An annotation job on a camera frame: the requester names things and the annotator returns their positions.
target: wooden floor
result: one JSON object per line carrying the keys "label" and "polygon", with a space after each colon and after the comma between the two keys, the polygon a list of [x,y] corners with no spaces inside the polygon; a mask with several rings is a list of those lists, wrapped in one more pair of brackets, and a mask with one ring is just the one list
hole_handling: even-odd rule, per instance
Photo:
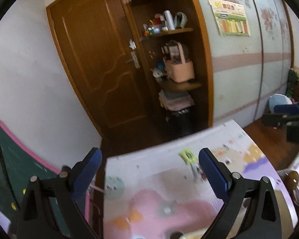
{"label": "wooden floor", "polygon": [[265,127],[261,119],[244,128],[276,170],[287,168],[299,151],[299,145],[286,142],[284,129]]}

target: poster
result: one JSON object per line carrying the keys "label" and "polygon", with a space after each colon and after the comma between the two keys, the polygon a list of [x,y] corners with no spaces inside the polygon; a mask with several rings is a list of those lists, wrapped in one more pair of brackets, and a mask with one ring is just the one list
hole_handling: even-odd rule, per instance
{"label": "poster", "polygon": [[243,5],[224,0],[208,0],[213,10],[220,35],[250,36]]}

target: green chalkboard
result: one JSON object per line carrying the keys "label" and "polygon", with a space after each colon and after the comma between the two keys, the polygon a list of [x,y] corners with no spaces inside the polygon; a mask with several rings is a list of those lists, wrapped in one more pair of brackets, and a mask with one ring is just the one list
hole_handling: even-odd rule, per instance
{"label": "green chalkboard", "polygon": [[[0,144],[5,159],[9,178],[13,191],[19,202],[22,203],[23,190],[27,187],[31,176],[36,175],[41,180],[56,177],[58,170],[49,166],[38,156],[27,149],[0,121]],[[77,200],[77,205],[84,214],[85,197]],[[62,233],[69,236],[62,214],[57,206],[55,198],[51,198],[55,217]],[[17,211],[13,209],[12,199],[5,183],[0,165],[0,211],[10,220],[16,219]]]}

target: table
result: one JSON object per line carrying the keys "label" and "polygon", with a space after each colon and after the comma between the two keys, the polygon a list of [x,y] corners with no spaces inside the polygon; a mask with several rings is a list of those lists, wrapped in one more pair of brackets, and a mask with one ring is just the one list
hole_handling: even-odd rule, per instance
{"label": "table", "polygon": [[162,239],[208,227],[222,200],[215,197],[208,181],[194,175],[198,166],[186,165],[178,155],[189,149],[198,157],[204,147],[244,178],[268,176],[274,189],[283,193],[295,227],[297,215],[277,172],[244,130],[230,120],[159,146],[108,158],[104,239]]}

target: pink handbag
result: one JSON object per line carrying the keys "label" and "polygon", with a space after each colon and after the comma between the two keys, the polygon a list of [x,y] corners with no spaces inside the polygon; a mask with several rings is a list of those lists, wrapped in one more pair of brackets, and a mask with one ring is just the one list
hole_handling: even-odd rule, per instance
{"label": "pink handbag", "polygon": [[185,82],[190,79],[194,79],[195,73],[194,73],[193,62],[185,61],[183,47],[179,42],[177,42],[177,45],[179,49],[181,63],[174,64],[172,60],[166,60],[165,67],[166,67],[167,76],[172,80],[174,80],[175,82]]}

